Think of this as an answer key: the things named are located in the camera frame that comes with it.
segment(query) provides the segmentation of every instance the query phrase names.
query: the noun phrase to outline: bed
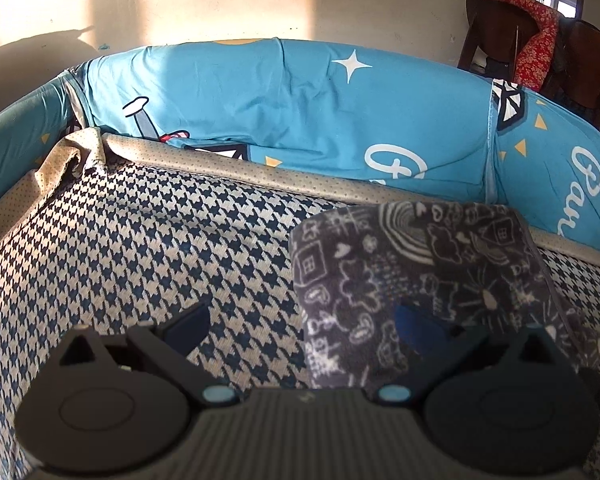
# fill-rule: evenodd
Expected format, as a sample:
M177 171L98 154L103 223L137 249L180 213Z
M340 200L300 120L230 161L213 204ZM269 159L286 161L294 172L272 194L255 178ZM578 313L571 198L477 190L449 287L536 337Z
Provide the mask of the bed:
M7 108L0 480L27 469L14 410L75 324L119 333L207 298L212 328L190 359L242 390L306 387L289 231L423 194L517 208L600 332L600 134L534 92L274 39L99 58ZM600 478L600 446L587 468Z

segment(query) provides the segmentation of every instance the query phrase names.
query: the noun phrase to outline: white wall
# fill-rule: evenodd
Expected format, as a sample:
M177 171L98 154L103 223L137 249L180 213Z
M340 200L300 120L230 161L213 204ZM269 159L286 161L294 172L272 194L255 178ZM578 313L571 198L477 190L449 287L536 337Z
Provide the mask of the white wall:
M456 64L464 0L0 0L0 110L91 57L225 38L340 41Z

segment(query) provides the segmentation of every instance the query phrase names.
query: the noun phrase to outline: wooden chair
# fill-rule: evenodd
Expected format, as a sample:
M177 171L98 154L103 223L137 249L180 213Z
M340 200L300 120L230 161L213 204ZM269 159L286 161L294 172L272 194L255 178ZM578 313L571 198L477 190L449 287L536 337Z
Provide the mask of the wooden chair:
M477 47L492 59L509 65L508 81L516 73L520 50L538 32L528 12L495 0L466 0L469 31L464 39L458 68L469 71Z
M600 31L586 22L574 22L564 41L566 68L552 74L542 95L555 100L558 88L571 101L593 110L587 118L600 131Z

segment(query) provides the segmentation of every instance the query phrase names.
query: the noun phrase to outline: window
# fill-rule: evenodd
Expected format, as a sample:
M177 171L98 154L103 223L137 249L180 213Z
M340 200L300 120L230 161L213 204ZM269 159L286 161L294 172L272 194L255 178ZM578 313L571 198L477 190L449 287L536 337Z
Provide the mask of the window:
M565 18L575 18L576 8L566 2L558 1L558 12L561 12Z

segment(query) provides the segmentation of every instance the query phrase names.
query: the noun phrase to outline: ribbed black surface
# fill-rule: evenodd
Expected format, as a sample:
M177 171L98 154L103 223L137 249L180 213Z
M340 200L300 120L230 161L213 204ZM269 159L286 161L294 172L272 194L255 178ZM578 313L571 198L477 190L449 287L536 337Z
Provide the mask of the ribbed black surface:
M34 478L50 476L36 473ZM449 459L408 410L381 408L357 390L255 390L208 410L169 456L121 476L148 480L487 480ZM551 480L585 480L570 470Z

